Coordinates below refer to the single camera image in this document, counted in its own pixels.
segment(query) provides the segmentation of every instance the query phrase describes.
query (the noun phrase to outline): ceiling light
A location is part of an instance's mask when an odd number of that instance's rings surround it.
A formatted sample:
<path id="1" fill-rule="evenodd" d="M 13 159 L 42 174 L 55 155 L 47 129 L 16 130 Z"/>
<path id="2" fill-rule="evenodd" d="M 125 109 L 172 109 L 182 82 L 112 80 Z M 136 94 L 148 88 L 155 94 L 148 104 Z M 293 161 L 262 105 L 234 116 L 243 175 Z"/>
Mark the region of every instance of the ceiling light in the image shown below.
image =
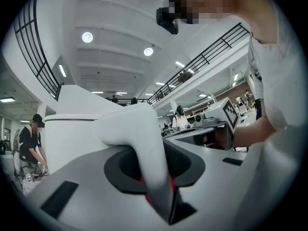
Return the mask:
<path id="1" fill-rule="evenodd" d="M 179 65 L 179 66 L 181 66 L 181 67 L 185 67 L 185 65 L 182 64 L 182 63 L 180 63 L 180 62 L 175 62 L 175 64 L 177 64 L 177 65 Z"/>
<path id="2" fill-rule="evenodd" d="M 9 103 L 9 102 L 15 102 L 15 98 L 9 97 L 9 98 L 2 98 L 0 99 L 2 103 Z"/>
<path id="3" fill-rule="evenodd" d="M 150 56 L 153 54 L 153 49 L 152 48 L 146 48 L 143 52 L 146 56 Z"/>
<path id="4" fill-rule="evenodd" d="M 92 40 L 93 40 L 93 35 L 89 32 L 86 32 L 82 35 L 82 40 L 85 42 L 85 43 L 91 43 Z"/>
<path id="5" fill-rule="evenodd" d="M 66 77 L 66 74 L 65 74 L 65 72 L 64 72 L 64 70 L 63 70 L 62 65 L 59 65 L 59 68 L 60 68 L 60 71 L 61 71 L 63 77 Z"/>

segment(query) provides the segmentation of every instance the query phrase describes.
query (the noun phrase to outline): person's arm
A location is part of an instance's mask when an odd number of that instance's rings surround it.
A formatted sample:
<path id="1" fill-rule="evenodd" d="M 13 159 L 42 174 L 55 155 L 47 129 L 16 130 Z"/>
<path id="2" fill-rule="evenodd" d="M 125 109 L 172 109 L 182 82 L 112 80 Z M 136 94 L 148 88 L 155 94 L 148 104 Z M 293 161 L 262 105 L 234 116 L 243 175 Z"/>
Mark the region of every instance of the person's arm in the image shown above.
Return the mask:
<path id="1" fill-rule="evenodd" d="M 47 161 L 46 155 L 45 155 L 45 151 L 44 151 L 43 147 L 39 147 L 38 150 L 39 150 L 39 153 L 42 155 L 43 159 L 44 159 L 45 161 Z"/>
<path id="2" fill-rule="evenodd" d="M 35 159 L 37 159 L 41 164 L 47 167 L 47 162 L 43 158 L 41 158 L 33 148 L 30 148 L 29 151 L 31 152 L 31 154 L 34 156 Z"/>
<path id="3" fill-rule="evenodd" d="M 276 132 L 266 116 L 263 99 L 261 99 L 261 110 L 262 117 L 259 120 L 249 126 L 236 129 L 233 142 L 234 147 L 249 147 L 254 143 L 264 141 Z"/>

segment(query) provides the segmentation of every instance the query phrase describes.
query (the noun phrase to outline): black slot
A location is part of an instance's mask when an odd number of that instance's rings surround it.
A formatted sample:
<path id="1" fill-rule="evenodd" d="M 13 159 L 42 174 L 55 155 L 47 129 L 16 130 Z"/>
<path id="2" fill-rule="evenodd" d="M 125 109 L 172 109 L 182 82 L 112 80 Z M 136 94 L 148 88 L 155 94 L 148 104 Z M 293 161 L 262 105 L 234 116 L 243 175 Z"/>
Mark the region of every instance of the black slot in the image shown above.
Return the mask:
<path id="1" fill-rule="evenodd" d="M 238 160 L 238 159 L 234 159 L 234 158 L 229 158 L 229 157 L 226 157 L 222 161 L 225 162 L 225 163 L 228 163 L 228 164 L 236 165 L 236 166 L 241 166 L 242 162 L 243 162 L 242 160 Z"/>
<path id="2" fill-rule="evenodd" d="M 57 190 L 41 206 L 41 209 L 48 215 L 57 219 L 74 194 L 78 184 L 70 181 L 63 182 Z"/>

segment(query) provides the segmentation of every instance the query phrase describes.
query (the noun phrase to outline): person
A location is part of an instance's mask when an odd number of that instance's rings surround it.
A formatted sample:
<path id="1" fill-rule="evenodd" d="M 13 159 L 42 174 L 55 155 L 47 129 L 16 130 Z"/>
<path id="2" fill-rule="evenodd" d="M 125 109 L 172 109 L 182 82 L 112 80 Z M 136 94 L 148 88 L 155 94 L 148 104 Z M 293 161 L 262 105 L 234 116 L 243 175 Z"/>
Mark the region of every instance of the person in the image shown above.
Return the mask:
<path id="1" fill-rule="evenodd" d="M 113 102 L 113 103 L 117 103 L 117 102 L 118 102 L 118 99 L 116 98 L 115 95 L 112 95 L 112 100 L 111 100 L 111 102 Z"/>
<path id="2" fill-rule="evenodd" d="M 132 100 L 130 101 L 131 105 L 137 104 L 137 103 L 138 103 L 138 100 L 136 98 L 132 98 Z"/>
<path id="3" fill-rule="evenodd" d="M 186 129 L 189 122 L 186 119 L 182 107 L 179 105 L 172 119 L 172 128 L 174 131 Z"/>
<path id="4" fill-rule="evenodd" d="M 175 11 L 182 19 L 196 21 L 235 15 L 250 26 L 247 60 L 255 85 L 255 99 L 261 100 L 262 117 L 236 129 L 234 147 L 249 147 L 287 125 L 307 123 L 306 59 L 288 19 L 273 0 L 169 1 L 174 1 Z M 292 105 L 285 105 L 286 93 Z M 215 133 L 216 143 L 225 145 L 223 131 L 217 129 Z"/>
<path id="5" fill-rule="evenodd" d="M 38 162 L 47 167 L 47 160 L 41 144 L 40 130 L 43 127 L 43 119 L 39 114 L 32 118 L 31 125 L 25 126 L 20 133 L 19 159 L 21 168 L 25 174 L 32 173 L 38 166 Z M 38 147 L 41 156 L 36 152 Z"/>
<path id="6" fill-rule="evenodd" d="M 245 97 L 246 97 L 246 99 L 247 99 L 247 101 L 248 101 L 249 109 L 252 109 L 251 96 L 252 96 L 252 94 L 249 93 L 249 90 L 246 90 Z"/>

